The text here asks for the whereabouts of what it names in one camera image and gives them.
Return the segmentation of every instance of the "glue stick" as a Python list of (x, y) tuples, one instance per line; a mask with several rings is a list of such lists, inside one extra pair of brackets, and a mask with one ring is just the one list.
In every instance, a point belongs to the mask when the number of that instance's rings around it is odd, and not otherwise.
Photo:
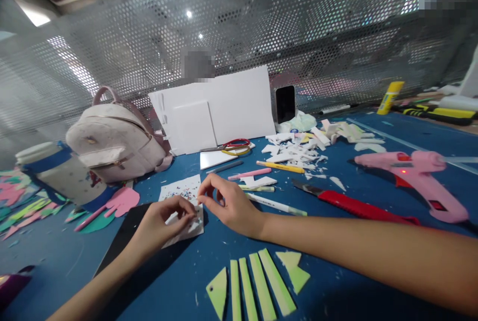
[(383, 100), (380, 104), (380, 107), (378, 108), (377, 114), (387, 114), (390, 112), (390, 109), (393, 105), (393, 101), (395, 101), (395, 99), (397, 98), (404, 83), (405, 82), (403, 81), (396, 81), (392, 82), (390, 86), (388, 86), (387, 93), (385, 94), (385, 96), (383, 96)]

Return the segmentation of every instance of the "scissors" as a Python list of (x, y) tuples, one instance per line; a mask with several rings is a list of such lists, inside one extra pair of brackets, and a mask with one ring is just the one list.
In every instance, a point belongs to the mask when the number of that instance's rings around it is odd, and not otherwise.
[[(250, 145), (250, 140), (245, 138), (238, 138), (238, 139), (233, 139), (230, 142), (224, 143), (214, 148), (201, 149), (200, 152), (214, 152), (214, 151), (220, 150), (223, 153), (226, 153), (228, 155), (244, 155), (250, 151), (249, 145)], [(232, 152), (237, 149), (244, 149), (244, 150), (241, 152)]]

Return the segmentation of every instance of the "forearm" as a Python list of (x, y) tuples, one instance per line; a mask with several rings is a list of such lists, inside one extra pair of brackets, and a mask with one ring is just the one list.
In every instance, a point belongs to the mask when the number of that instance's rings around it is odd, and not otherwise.
[(94, 320), (118, 288), (141, 265), (125, 249), (110, 265), (57, 310), (48, 321)]
[(478, 316), (476, 239), (395, 223), (276, 214), (266, 215), (259, 238)]

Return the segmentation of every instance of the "white backpack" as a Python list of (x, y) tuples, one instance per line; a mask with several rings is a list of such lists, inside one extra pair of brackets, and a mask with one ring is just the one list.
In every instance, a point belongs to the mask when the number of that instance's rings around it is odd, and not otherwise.
[[(110, 91), (113, 103), (100, 104)], [(130, 112), (121, 104), (127, 104)], [(154, 133), (136, 106), (122, 101), (110, 87), (98, 90), (93, 104), (86, 109), (66, 134), (67, 144), (79, 159), (106, 183), (160, 172), (169, 167), (169, 143)]]

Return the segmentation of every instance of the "pink hot glue gun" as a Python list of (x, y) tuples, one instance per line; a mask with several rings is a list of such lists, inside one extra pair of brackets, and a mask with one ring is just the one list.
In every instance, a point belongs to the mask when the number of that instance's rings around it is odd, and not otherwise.
[(468, 220), (465, 207), (430, 174), (446, 168), (445, 158), (437, 152), (415, 151), (411, 156), (403, 152), (372, 153), (354, 160), (365, 167), (393, 173), (397, 187), (415, 188), (425, 198), (430, 214), (436, 219), (447, 223)]

